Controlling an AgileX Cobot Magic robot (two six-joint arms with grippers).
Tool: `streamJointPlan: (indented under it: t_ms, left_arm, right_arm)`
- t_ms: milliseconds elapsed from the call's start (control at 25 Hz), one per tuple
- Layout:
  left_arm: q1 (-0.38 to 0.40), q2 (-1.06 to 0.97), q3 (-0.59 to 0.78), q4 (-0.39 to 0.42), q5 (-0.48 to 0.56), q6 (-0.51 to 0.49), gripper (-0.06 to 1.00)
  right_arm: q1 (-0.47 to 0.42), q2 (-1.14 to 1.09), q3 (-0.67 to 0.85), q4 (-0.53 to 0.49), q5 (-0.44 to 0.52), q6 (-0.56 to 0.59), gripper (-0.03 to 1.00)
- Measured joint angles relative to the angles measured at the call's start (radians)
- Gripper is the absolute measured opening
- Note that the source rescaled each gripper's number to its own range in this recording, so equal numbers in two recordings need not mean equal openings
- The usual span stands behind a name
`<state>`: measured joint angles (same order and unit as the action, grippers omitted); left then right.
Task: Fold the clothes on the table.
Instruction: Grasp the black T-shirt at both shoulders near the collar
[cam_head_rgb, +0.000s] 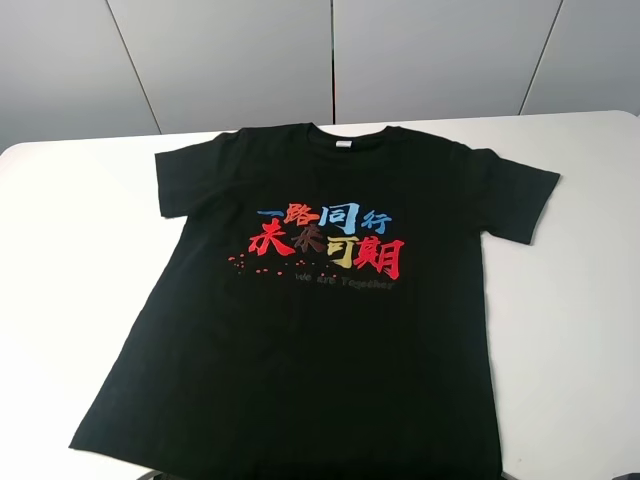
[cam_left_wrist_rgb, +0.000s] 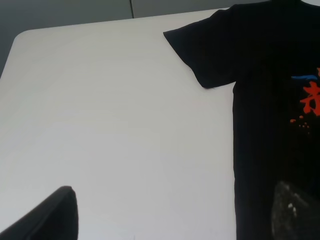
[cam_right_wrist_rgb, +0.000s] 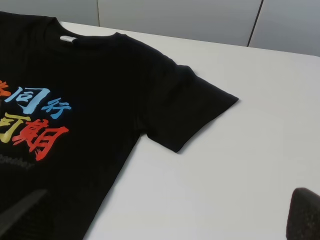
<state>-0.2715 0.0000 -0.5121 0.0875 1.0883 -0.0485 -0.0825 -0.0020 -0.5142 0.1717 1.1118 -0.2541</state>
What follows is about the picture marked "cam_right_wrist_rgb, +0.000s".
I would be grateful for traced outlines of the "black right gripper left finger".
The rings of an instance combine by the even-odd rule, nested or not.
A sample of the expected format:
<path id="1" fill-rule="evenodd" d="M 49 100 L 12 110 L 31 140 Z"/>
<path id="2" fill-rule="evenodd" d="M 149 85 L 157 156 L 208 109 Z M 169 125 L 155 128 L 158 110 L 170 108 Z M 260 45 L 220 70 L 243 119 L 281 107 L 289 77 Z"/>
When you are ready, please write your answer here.
<path id="1" fill-rule="evenodd" d="M 16 204 L 0 214 L 0 233 L 5 234 L 25 213 L 34 207 L 46 194 L 45 189 L 38 189 L 22 198 Z"/>

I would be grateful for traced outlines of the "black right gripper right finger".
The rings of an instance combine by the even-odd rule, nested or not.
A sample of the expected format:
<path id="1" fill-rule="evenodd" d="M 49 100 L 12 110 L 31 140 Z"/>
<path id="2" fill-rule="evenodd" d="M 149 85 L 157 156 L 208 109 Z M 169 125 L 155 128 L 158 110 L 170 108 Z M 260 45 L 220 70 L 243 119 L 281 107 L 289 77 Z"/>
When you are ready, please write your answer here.
<path id="1" fill-rule="evenodd" d="M 288 240 L 320 240 L 320 196 L 300 187 L 291 196 L 286 225 Z"/>

